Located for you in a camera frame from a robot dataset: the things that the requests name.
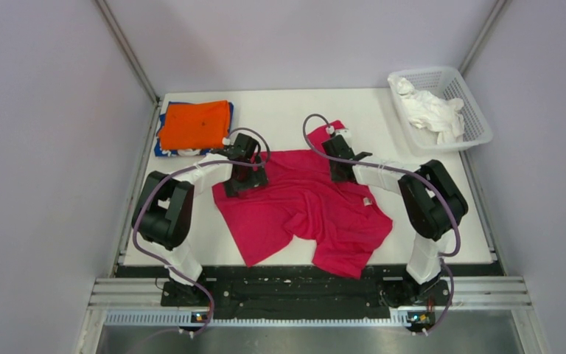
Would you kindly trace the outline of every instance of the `plastic basket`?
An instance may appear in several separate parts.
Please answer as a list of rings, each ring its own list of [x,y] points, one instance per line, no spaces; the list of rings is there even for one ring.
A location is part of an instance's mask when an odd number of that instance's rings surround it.
[[[489,124],[487,124],[481,109],[476,104],[472,92],[469,91],[463,77],[456,69],[448,66],[438,66],[426,69],[402,70],[400,72],[392,72],[391,75],[406,78],[418,90],[428,90],[445,100],[459,97],[464,103],[464,107],[461,109],[465,125],[463,141],[452,144],[437,144],[437,133],[428,129],[415,128],[409,123],[400,96],[394,88],[391,88],[391,96],[394,99],[394,106],[400,124],[413,153],[421,155],[425,153],[460,151],[492,140],[493,133],[489,128]]]

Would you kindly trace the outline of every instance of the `white cloth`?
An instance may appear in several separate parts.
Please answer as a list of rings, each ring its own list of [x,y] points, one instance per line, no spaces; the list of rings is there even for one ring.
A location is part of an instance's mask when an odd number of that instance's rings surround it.
[[[437,133],[437,144],[463,141],[463,100],[443,100],[429,91],[418,91],[409,80],[396,75],[387,79],[390,87],[400,96],[407,119],[418,129]]]

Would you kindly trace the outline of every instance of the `gray wall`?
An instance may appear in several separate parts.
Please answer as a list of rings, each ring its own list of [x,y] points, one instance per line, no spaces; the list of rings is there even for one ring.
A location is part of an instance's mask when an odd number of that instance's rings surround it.
[[[0,353],[70,353],[152,113],[92,1],[0,1]]]
[[[459,66],[495,0],[108,0],[159,94],[385,86]]]
[[[505,261],[566,353],[566,1],[513,1],[466,81],[495,132],[475,160]]]

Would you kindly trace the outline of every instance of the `purple cable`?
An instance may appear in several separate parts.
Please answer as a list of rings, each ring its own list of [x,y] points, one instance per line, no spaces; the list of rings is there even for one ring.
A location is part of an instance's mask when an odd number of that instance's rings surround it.
[[[309,116],[307,116],[307,118],[304,119],[304,122],[303,122],[304,141],[309,145],[311,150],[313,150],[315,153],[317,153],[318,155],[320,155],[320,156],[322,156],[326,159],[329,159],[329,160],[332,160],[332,161],[335,161],[335,162],[343,162],[345,164],[359,164],[361,166],[375,167],[375,168],[380,168],[380,169],[384,169],[384,170],[390,170],[390,171],[393,171],[393,172],[396,172],[396,173],[404,173],[405,175],[412,176],[415,179],[421,181],[426,186],[426,188],[428,188],[429,190],[433,191],[433,193],[435,193],[435,196],[439,200],[439,203],[441,203],[441,206],[444,207],[444,210],[448,214],[448,219],[450,219],[450,225],[453,227],[453,230],[455,230],[455,250],[450,252],[450,253],[440,252],[439,253],[439,257],[440,257],[439,262],[441,264],[441,267],[443,267],[445,269],[445,271],[448,273],[448,276],[450,277],[450,296],[448,297],[448,303],[446,304],[446,307],[441,312],[441,315],[439,315],[439,319],[437,319],[435,324],[429,330],[426,331],[426,335],[428,336],[429,334],[431,334],[435,330],[437,325],[439,325],[440,323],[442,323],[444,321],[444,318],[446,317],[446,314],[448,313],[448,308],[453,303],[453,296],[455,294],[455,279],[454,279],[453,273],[451,272],[450,268],[448,268],[448,265],[444,262],[444,260],[442,258],[442,257],[454,257],[461,250],[461,234],[458,231],[458,224],[457,224],[457,220],[455,219],[455,216],[453,214],[453,211],[450,210],[450,207],[448,206],[446,199],[444,199],[444,197],[437,190],[437,188],[435,188],[435,186],[433,186],[432,183],[427,181],[426,178],[418,175],[417,173],[414,173],[414,172],[408,171],[408,170],[403,170],[401,168],[395,168],[395,167],[373,164],[371,162],[351,161],[351,160],[346,160],[346,159],[339,159],[337,157],[328,156],[325,153],[321,152],[320,150],[316,149],[315,146],[313,146],[313,144],[309,140],[309,137],[307,136],[307,122],[309,122],[309,119],[311,119],[313,117],[321,118],[326,123],[327,127],[330,127],[331,123],[326,118],[324,118],[323,115],[317,114],[317,113],[310,114]]]
[[[358,165],[361,165],[361,166],[375,167],[375,168],[379,168],[379,169],[390,170],[390,171],[396,172],[396,173],[404,173],[405,175],[409,175],[409,176],[414,177],[415,179],[419,180],[420,182],[422,182],[426,186],[426,188],[433,191],[433,193],[435,193],[435,196],[437,197],[437,200],[439,200],[439,203],[441,204],[441,206],[444,207],[444,210],[446,210],[446,213],[448,214],[448,219],[450,219],[450,225],[453,227],[453,230],[455,230],[455,241],[456,241],[455,242],[455,250],[450,252],[450,253],[440,252],[439,256],[441,256],[441,257],[454,257],[454,256],[457,255],[457,253],[459,253],[459,251],[461,250],[461,234],[458,231],[457,220],[455,219],[455,216],[454,216],[452,210],[450,210],[450,207],[448,206],[446,199],[444,199],[444,197],[437,190],[437,188],[435,188],[435,186],[433,186],[433,184],[431,184],[429,181],[426,180],[426,178],[418,175],[417,173],[414,173],[414,172],[411,172],[411,171],[408,171],[408,170],[403,170],[401,168],[395,168],[395,167],[390,167],[390,166],[382,166],[382,165],[379,165],[379,164],[373,164],[371,162],[339,159],[337,157],[326,155],[322,151],[316,149],[315,146],[313,146],[313,144],[309,140],[309,137],[307,136],[307,122],[309,122],[309,119],[311,119],[313,117],[320,117],[326,123],[327,127],[331,126],[331,123],[328,120],[326,120],[326,118],[324,118],[324,116],[322,116],[321,114],[317,114],[317,113],[310,114],[309,116],[307,116],[307,118],[304,119],[304,122],[303,122],[304,141],[309,145],[309,147],[311,148],[311,150],[313,150],[313,152],[324,157],[325,159],[329,159],[329,160],[332,160],[332,161],[335,161],[335,162],[343,162],[345,164],[358,164]]]
[[[238,166],[245,166],[245,167],[263,167],[265,166],[266,162],[268,162],[268,160],[270,160],[270,155],[271,155],[271,151],[270,151],[270,146],[268,145],[268,143],[265,141],[265,139],[263,138],[263,136],[261,136],[261,134],[257,133],[256,131],[250,129],[250,128],[235,128],[234,130],[232,130],[231,132],[229,132],[228,136],[231,136],[231,134],[235,133],[236,131],[248,131],[251,132],[253,134],[255,134],[259,139],[261,139],[261,141],[264,143],[265,149],[266,149],[266,158],[264,161],[258,163],[258,164],[249,164],[247,162],[238,162],[238,161],[229,161],[229,160],[223,160],[223,161],[208,161],[208,162],[204,162],[202,164],[199,164],[199,167],[205,167],[205,166],[211,166],[213,164],[236,164]],[[157,194],[157,192],[159,191],[159,189],[161,188],[161,186],[163,186],[166,182],[168,182],[171,178],[175,177],[176,175],[179,175],[181,173],[185,173],[185,172],[189,172],[192,170],[196,170],[196,166],[192,165],[192,166],[188,166],[185,168],[182,168],[178,171],[175,171],[173,173],[170,173],[168,176],[164,177],[164,179],[162,179],[156,186],[155,188],[153,188],[153,191],[150,193],[150,195],[148,196],[147,200],[144,202],[144,204],[142,205],[142,209],[140,211],[140,213],[138,214],[138,218],[136,219],[136,222],[133,225],[133,234],[131,235],[131,240],[133,243],[133,246],[136,247],[136,249],[144,254],[146,254],[149,257],[152,257],[160,262],[162,262],[163,264],[165,264],[166,266],[168,266],[168,269],[176,274],[177,276],[179,276],[181,279],[186,280],[187,282],[193,284],[195,287],[197,287],[199,290],[201,290],[202,292],[205,293],[205,295],[207,295],[207,297],[209,298],[209,311],[207,312],[207,319],[205,320],[205,322],[203,323],[203,326],[198,329],[196,332],[194,332],[194,336],[197,336],[199,334],[201,334],[205,328],[209,325],[210,321],[212,320],[212,317],[214,316],[214,297],[212,296],[211,293],[209,293],[209,291],[207,291],[207,289],[202,286],[201,284],[197,283],[194,280],[191,280],[190,278],[186,277],[185,274],[181,273],[180,271],[176,270],[172,264],[170,264],[170,262],[168,262],[167,260],[165,260],[163,257],[158,256],[157,254],[154,254],[152,252],[149,252],[145,249],[143,249],[139,243],[138,243],[138,229],[140,228],[140,223],[142,222],[142,218],[144,217],[144,214],[146,212],[146,210],[148,209],[149,205],[153,202],[153,198],[155,197],[155,194]],[[136,344],[131,350],[128,351],[128,353],[132,352],[133,349],[139,347],[140,345],[142,345],[144,342],[148,341],[149,339],[151,339],[154,336],[157,336],[158,334],[162,334],[169,331],[168,329],[166,330],[161,330],[157,333],[152,334],[151,336],[148,336],[147,338],[145,338],[144,340],[140,341],[138,344]]]

